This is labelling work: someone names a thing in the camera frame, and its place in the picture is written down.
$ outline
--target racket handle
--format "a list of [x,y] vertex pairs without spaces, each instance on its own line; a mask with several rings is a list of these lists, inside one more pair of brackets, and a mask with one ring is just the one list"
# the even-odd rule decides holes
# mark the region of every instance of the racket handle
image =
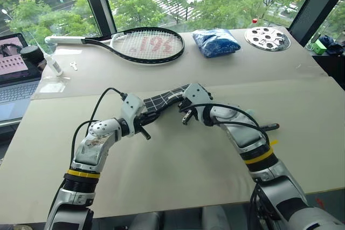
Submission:
[[50,43],[61,43],[61,44],[82,44],[85,37],[80,36],[48,36],[45,37],[44,41]]

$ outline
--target yellow band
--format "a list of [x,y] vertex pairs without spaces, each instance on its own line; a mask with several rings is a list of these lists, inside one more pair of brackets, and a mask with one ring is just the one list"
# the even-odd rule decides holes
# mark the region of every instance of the yellow band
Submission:
[[244,163],[245,164],[257,163],[257,162],[264,160],[265,158],[269,157],[271,154],[273,154],[273,149],[270,147],[269,151],[267,151],[266,153],[264,153],[261,156],[258,156],[256,158],[253,158],[253,159],[244,160]]
[[99,177],[101,176],[100,174],[96,174],[96,173],[78,172],[74,170],[68,170],[67,173],[69,175],[81,176],[81,177],[86,177],[86,178],[96,178],[96,179],[99,179]]

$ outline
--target black cable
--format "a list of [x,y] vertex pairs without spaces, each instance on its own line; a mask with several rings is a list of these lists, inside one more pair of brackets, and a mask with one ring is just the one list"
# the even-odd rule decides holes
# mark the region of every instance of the black cable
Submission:
[[[122,92],[120,92],[119,90],[117,90],[117,89],[114,88],[114,87],[109,87],[109,88],[107,88],[107,89],[101,94],[101,96],[99,97],[99,99],[98,99],[98,101],[97,101],[97,103],[96,103],[96,106],[95,106],[95,108],[93,109],[93,112],[92,112],[92,115],[91,115],[90,120],[93,120],[93,118],[95,117],[95,114],[96,114],[96,111],[97,111],[97,109],[98,109],[98,106],[99,106],[100,102],[102,101],[102,99],[103,99],[103,97],[106,95],[106,93],[107,93],[108,91],[110,91],[110,90],[113,90],[113,91],[117,92],[117,93],[121,96],[121,98],[122,98],[123,101],[124,101],[124,100],[126,99],[126,97],[127,97],[127,94],[126,94],[126,93],[122,93]],[[89,123],[89,125],[87,126],[85,136],[87,136],[88,129],[89,129],[90,125],[91,125],[91,123]]]
[[250,203],[249,203],[249,214],[247,217],[247,229],[251,230],[252,225],[254,225],[255,230],[256,229],[262,229],[262,226],[260,224],[260,221],[258,219],[258,211],[257,211],[257,196],[258,196],[258,189],[259,185],[256,183],[254,190],[252,192],[252,195],[250,197]]
[[74,147],[75,147],[75,139],[77,138],[77,134],[78,134],[80,128],[81,128],[82,126],[84,126],[85,124],[88,124],[88,123],[89,123],[89,125],[90,125],[92,122],[96,122],[96,121],[97,121],[97,120],[84,121],[84,122],[83,122],[81,125],[79,125],[79,126],[77,127],[77,129],[75,130],[74,135],[73,135],[73,139],[72,139],[71,163],[70,163],[70,164],[72,164],[72,161],[73,161],[73,157],[74,157]]
[[221,125],[221,124],[233,124],[233,125],[245,126],[248,128],[256,129],[257,131],[259,131],[263,134],[263,136],[266,139],[266,144],[270,145],[270,139],[268,138],[267,133],[264,130],[262,130],[260,127],[256,127],[256,126],[248,124],[248,123],[236,122],[236,121],[219,121],[219,122],[213,123],[213,125]]
[[202,107],[202,106],[216,106],[216,107],[223,107],[223,108],[228,108],[228,109],[231,109],[231,110],[238,111],[239,113],[244,114],[245,116],[248,117],[248,119],[250,119],[251,121],[253,121],[254,124],[255,124],[257,127],[259,126],[259,124],[257,123],[257,121],[256,121],[251,115],[249,115],[248,113],[246,113],[245,111],[243,111],[243,110],[241,110],[241,109],[239,109],[239,108],[233,107],[233,106],[229,106],[229,105],[225,105],[225,104],[220,104],[220,103],[198,103],[198,104],[194,104],[194,105],[185,107],[185,108],[183,108],[183,109],[180,109],[180,112],[186,111],[186,110],[190,110],[190,109],[195,108],[195,107]]

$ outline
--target laptop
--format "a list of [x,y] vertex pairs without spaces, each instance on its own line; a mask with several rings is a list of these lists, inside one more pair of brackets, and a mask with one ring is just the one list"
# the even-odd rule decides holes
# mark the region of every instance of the laptop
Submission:
[[21,119],[41,73],[19,52],[27,43],[21,33],[0,37],[0,122]]

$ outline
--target window frame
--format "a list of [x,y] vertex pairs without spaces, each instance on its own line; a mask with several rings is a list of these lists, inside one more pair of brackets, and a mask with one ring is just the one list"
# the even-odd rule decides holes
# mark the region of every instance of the window frame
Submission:
[[101,37],[109,38],[117,33],[108,0],[87,0],[97,23]]
[[[100,38],[110,39],[117,30],[108,0],[88,0],[88,2],[102,34]],[[302,46],[305,46],[337,2],[338,0],[305,0],[288,31]]]
[[339,0],[305,0],[289,27],[291,35],[303,47],[317,32]]

